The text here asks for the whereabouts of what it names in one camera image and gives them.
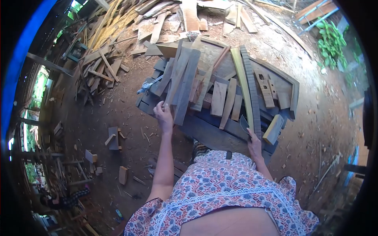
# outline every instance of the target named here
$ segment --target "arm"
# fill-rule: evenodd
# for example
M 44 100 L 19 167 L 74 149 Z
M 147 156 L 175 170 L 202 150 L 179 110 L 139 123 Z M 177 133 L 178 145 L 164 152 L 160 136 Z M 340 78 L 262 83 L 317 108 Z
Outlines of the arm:
M 169 198 L 173 189 L 173 119 L 168 104 L 164 104 L 164 107 L 162 107 L 162 104 L 163 101 L 159 102 L 153 109 L 155 117 L 158 119 L 159 126 L 162 129 L 162 135 L 158 162 L 156 164 L 151 193 L 147 198 L 147 202 L 155 198 L 160 198 L 164 201 Z
M 262 173 L 267 179 L 273 181 L 273 178 L 265 165 L 264 158 L 261 155 L 261 141 L 249 128 L 247 128 L 251 140 L 248 140 L 248 149 L 251 154 L 251 158 L 256 163 L 256 169 Z

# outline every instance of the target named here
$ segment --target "wood with holes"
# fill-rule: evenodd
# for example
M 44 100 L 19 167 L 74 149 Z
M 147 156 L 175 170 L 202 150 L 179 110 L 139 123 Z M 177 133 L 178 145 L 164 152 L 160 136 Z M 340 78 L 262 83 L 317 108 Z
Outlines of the wood with holes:
M 270 123 L 268 129 L 262 138 L 270 145 L 275 144 L 278 135 L 281 131 L 281 126 L 284 123 L 284 119 L 281 115 L 275 115 L 272 122 Z
M 219 83 L 217 81 L 214 82 L 214 90 L 213 90 L 213 96 L 212 96 L 211 106 L 210 106 L 211 115 L 222 117 L 223 108 L 225 106 L 225 100 L 226 100 L 226 91 L 227 91 L 226 84 Z
M 222 130 L 225 128 L 228 117 L 231 114 L 232 107 L 234 106 L 236 95 L 236 79 L 231 78 L 230 84 L 228 85 L 227 98 L 225 103 L 225 108 L 223 110 L 222 120 L 220 121 L 219 128 Z
M 253 70 L 253 73 L 260 86 L 266 108 L 275 107 L 272 93 L 268 84 L 268 76 L 266 74 L 263 74 L 260 70 Z

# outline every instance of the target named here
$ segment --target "wooden post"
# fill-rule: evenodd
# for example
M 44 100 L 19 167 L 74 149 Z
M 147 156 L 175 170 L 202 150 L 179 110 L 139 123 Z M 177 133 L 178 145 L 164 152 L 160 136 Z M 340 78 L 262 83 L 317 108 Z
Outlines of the wooden post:
M 59 71 L 61 73 L 66 73 L 67 75 L 69 75 L 71 77 L 73 75 L 73 72 L 71 70 L 63 68 L 61 66 L 58 66 L 58 65 L 56 65 L 56 64 L 54 64 L 54 63 L 52 63 L 48 60 L 44 60 L 43 58 L 41 58 L 37 55 L 31 54 L 31 53 L 28 52 L 28 54 L 26 56 L 29 57 L 30 59 L 34 60 L 38 64 L 44 65 L 45 67 L 47 67 L 49 69 Z
M 98 5 L 100 5 L 102 8 L 104 8 L 106 11 L 109 10 L 110 6 L 107 2 L 105 2 L 105 0 L 95 0 L 95 2 L 98 3 Z

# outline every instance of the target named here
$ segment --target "yellow wooden strip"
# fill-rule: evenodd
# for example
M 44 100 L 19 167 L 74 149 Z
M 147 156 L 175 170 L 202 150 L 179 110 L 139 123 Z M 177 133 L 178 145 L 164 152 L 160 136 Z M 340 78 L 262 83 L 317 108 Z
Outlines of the yellow wooden strip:
M 249 128 L 254 130 L 252 103 L 251 103 L 251 97 L 249 95 L 247 77 L 246 77 L 245 71 L 244 71 L 242 56 L 240 55 L 239 48 L 231 48 L 230 51 L 231 51 L 232 59 L 234 60 L 236 73 L 237 73 L 237 76 L 239 78 L 239 83 L 240 83 L 240 86 L 242 88 L 242 93 L 243 93 L 243 98 L 244 98 L 245 110 L 247 112 L 247 120 L 248 120 Z

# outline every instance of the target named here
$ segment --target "gray wooden board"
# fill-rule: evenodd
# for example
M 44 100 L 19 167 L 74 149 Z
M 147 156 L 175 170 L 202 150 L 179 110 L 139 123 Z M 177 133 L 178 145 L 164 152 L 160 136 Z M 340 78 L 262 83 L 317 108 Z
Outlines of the gray wooden board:
M 116 127 L 110 127 L 110 128 L 108 128 L 108 133 L 109 133 L 109 137 L 112 134 L 116 135 L 116 138 L 112 139 L 110 141 L 110 143 L 108 144 L 109 150 L 119 150 L 118 149 L 118 146 L 119 146 L 119 143 L 118 143 L 118 127 L 116 126 Z
M 178 98 L 178 104 L 175 111 L 174 123 L 177 125 L 182 125 L 182 123 L 184 122 L 186 110 L 189 105 L 189 95 L 192 90 L 192 84 L 196 74 L 200 55 L 200 51 L 193 49 L 190 54 L 187 67 L 185 69 L 185 74 L 181 85 L 180 96 Z

